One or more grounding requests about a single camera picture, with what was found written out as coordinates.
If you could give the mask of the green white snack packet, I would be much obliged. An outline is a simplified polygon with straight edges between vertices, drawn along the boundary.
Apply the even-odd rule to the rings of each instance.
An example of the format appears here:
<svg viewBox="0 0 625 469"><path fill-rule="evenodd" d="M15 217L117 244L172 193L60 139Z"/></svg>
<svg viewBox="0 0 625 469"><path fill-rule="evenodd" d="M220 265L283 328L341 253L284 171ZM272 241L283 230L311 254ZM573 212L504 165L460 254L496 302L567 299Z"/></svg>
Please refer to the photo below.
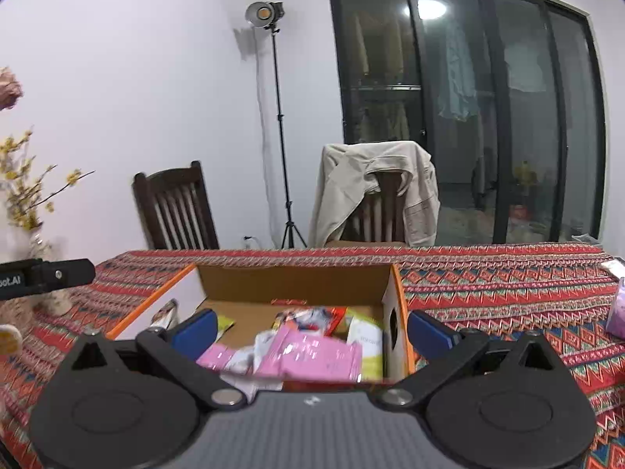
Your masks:
<svg viewBox="0 0 625 469"><path fill-rule="evenodd" d="M380 381L384 376L384 332L380 325L353 315L348 322L346 342L357 343L361 348L361 379Z"/></svg>

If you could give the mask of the pink snack packet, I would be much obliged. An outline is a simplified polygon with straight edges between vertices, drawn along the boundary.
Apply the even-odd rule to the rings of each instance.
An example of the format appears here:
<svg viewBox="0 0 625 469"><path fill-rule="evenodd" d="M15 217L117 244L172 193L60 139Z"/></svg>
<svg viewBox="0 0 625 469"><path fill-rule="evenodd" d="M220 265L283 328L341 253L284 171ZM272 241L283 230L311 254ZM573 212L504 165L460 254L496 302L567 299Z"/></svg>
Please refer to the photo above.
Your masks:
<svg viewBox="0 0 625 469"><path fill-rule="evenodd" d="M256 373L286 380L358 382L361 348L339 339L282 327ZM235 349L211 345L196 362L205 369L222 371Z"/></svg>

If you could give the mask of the colourful candy bag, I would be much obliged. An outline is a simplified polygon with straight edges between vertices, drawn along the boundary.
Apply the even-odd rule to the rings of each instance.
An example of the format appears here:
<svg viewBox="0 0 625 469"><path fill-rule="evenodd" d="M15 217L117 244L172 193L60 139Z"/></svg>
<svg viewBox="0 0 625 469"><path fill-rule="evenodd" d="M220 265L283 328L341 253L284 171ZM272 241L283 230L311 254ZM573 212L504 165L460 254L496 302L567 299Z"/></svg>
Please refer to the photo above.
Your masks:
<svg viewBox="0 0 625 469"><path fill-rule="evenodd" d="M272 323L273 330L287 327L330 337L346 314L344 307L299 307L279 312Z"/></svg>

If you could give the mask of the white printed snack packet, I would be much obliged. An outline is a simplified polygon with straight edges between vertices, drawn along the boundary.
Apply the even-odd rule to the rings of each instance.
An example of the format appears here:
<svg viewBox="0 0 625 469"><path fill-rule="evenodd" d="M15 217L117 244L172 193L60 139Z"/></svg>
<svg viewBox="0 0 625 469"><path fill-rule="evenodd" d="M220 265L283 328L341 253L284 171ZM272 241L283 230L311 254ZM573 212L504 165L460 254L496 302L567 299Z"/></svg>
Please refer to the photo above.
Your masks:
<svg viewBox="0 0 625 469"><path fill-rule="evenodd" d="M235 349L232 358L220 372L220 378L241 391L249 403L258 392L278 392L283 388L280 378L263 377L256 373L276 334L275 330L262 331L255 336L252 345Z"/></svg>

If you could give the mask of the floral ceramic vase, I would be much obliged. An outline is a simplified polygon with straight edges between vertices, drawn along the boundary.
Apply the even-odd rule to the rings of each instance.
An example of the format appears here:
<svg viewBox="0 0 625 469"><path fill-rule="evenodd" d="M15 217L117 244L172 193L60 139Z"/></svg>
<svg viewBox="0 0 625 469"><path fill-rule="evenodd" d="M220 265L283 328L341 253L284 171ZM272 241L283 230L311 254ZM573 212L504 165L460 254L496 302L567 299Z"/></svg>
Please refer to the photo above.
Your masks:
<svg viewBox="0 0 625 469"><path fill-rule="evenodd" d="M51 263L57 257L51 242L42 234L42 225L35 227L29 232L28 257L34 260L42 260L43 285L40 293L31 295L30 303L33 308L39 308L47 315L61 317L69 312L72 302L67 292L53 290L53 286L61 283L55 276L56 270Z"/></svg>

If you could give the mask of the orange cardboard snack box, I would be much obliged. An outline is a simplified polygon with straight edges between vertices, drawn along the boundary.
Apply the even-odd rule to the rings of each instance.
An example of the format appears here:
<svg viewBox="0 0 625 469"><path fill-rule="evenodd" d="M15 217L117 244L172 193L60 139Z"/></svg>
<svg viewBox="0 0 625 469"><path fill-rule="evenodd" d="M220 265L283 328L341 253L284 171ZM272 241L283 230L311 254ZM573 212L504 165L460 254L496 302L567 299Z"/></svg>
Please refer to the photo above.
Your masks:
<svg viewBox="0 0 625 469"><path fill-rule="evenodd" d="M184 321L201 308L235 320L223 344L243 347L288 307L348 307L381 322L384 329L384 382L415 372L406 322L408 307L395 265L358 267L234 267L189 265L150 293L109 330L111 340L129 340L146 329L174 300Z"/></svg>

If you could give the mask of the yellow flower branches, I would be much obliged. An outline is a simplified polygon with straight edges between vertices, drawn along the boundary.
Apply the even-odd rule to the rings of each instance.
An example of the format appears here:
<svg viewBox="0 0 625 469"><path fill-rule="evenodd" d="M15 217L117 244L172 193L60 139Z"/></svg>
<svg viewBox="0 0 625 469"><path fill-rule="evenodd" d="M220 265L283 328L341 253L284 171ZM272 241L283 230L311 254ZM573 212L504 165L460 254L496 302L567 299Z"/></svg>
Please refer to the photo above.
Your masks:
<svg viewBox="0 0 625 469"><path fill-rule="evenodd" d="M94 174L79 168L68 173L64 183L55 190L45 192L45 179L56 170L48 165L39 174L33 173L35 156L30 153L33 129L25 130L18 138L8 136L1 140L1 204L9 224L24 231L41 226L39 212L53 213L53 199L80 181Z"/></svg>

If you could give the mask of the dark wooden chair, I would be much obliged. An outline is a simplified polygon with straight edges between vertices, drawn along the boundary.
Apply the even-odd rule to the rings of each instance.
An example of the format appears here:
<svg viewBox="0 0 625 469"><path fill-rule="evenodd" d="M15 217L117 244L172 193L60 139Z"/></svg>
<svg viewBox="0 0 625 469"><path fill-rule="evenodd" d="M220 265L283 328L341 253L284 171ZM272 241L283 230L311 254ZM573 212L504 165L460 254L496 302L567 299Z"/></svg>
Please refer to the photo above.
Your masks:
<svg viewBox="0 0 625 469"><path fill-rule="evenodd" d="M149 249L218 250L209 197L199 161L132 181Z"/></svg>

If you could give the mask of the red patterned tablecloth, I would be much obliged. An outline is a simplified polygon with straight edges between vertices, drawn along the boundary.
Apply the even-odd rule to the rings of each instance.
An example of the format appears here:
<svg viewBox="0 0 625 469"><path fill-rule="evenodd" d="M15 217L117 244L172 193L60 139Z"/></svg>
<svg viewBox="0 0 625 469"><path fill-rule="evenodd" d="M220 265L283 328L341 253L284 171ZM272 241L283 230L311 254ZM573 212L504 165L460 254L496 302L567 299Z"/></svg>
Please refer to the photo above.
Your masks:
<svg viewBox="0 0 625 469"><path fill-rule="evenodd" d="M96 268L94 282L70 293L61 317L29 315L18 356L1 364L1 438L21 468L39 461L27 435L31 409L85 327L112 329L191 264L241 267L398 267L410 309L425 309L453 328L473 326L513 339L540 329L596 414L589 468L624 463L624 344L605 322L618 288L607 255L582 243L476 247L320 250L129 251Z"/></svg>

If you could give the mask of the chair with beige jacket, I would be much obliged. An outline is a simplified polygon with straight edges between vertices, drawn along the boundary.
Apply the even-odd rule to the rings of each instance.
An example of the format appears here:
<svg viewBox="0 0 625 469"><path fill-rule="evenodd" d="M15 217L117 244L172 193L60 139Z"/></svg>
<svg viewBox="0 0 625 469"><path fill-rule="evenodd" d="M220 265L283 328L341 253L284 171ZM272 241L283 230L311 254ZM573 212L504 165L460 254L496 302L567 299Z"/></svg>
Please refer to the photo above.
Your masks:
<svg viewBox="0 0 625 469"><path fill-rule="evenodd" d="M406 247L403 211L405 196L399 195L400 173L375 175L379 190L364 195L348 217L338 238L326 247Z"/></svg>

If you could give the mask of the beige jacket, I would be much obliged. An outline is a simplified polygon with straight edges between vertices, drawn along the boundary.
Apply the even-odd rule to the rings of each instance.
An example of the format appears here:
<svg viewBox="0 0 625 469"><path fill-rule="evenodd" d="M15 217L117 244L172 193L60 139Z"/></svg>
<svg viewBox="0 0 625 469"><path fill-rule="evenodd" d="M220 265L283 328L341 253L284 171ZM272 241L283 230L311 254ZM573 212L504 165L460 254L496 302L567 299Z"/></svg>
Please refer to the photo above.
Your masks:
<svg viewBox="0 0 625 469"><path fill-rule="evenodd" d="M414 141L327 144L323 147L308 242L314 248L337 240L348 217L368 194L378 193L378 174L397 174L405 199L406 243L432 246L439 220L439 189L430 154Z"/></svg>

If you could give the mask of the purple tissue pack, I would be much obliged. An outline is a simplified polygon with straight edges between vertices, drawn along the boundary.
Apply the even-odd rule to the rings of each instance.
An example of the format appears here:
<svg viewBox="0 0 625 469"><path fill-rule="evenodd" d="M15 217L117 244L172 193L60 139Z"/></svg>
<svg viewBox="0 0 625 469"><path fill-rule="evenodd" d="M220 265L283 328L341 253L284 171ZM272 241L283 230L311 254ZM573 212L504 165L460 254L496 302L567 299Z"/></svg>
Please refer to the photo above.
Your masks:
<svg viewBox="0 0 625 469"><path fill-rule="evenodd" d="M605 329L612 336L625 339L625 284L623 278L619 281L618 291L610 306Z"/></svg>

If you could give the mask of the pink artificial flowers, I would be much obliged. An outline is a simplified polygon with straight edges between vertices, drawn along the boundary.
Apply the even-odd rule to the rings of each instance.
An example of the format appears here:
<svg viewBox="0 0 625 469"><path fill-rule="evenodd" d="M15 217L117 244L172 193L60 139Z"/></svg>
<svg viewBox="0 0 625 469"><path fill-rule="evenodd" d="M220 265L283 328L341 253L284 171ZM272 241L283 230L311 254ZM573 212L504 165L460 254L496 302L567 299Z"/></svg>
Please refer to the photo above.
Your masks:
<svg viewBox="0 0 625 469"><path fill-rule="evenodd" d="M23 97L22 87L9 67L0 71L0 110L12 109Z"/></svg>

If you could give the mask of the black framed glass door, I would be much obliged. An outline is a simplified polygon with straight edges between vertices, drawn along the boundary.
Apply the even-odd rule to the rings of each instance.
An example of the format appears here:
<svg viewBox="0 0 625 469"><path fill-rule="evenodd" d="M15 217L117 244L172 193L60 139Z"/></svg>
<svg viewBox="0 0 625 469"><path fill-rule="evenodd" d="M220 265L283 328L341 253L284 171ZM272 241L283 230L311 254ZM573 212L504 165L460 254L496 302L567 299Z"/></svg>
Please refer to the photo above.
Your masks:
<svg viewBox="0 0 625 469"><path fill-rule="evenodd" d="M413 141L441 245L600 233L606 130L588 19L549 0L330 0L348 144Z"/></svg>

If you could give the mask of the studio light on stand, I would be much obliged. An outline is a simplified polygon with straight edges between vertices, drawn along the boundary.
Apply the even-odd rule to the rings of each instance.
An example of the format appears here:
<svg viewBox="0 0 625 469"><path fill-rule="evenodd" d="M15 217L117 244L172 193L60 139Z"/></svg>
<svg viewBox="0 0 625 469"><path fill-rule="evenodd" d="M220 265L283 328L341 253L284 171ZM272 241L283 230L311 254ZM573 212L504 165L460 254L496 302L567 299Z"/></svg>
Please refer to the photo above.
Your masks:
<svg viewBox="0 0 625 469"><path fill-rule="evenodd" d="M290 185L288 178L288 166L285 148L285 136L284 136L284 112L282 107L282 94L280 85L280 70L279 70L279 58L277 48L277 35L280 33L278 27L279 21L284 17L284 4L278 1L256 1L248 5L245 18L248 24L255 29L263 29L270 34L271 40L271 56L272 56L272 71L274 81L275 92L275 106L277 106L277 123L279 130L279 144L281 154L281 166L282 176L284 183L284 196L285 196L285 211L286 221L284 232L282 236L281 249L295 249L296 240L301 242L304 248L307 247L307 243L296 226L292 216L292 199L290 195Z"/></svg>

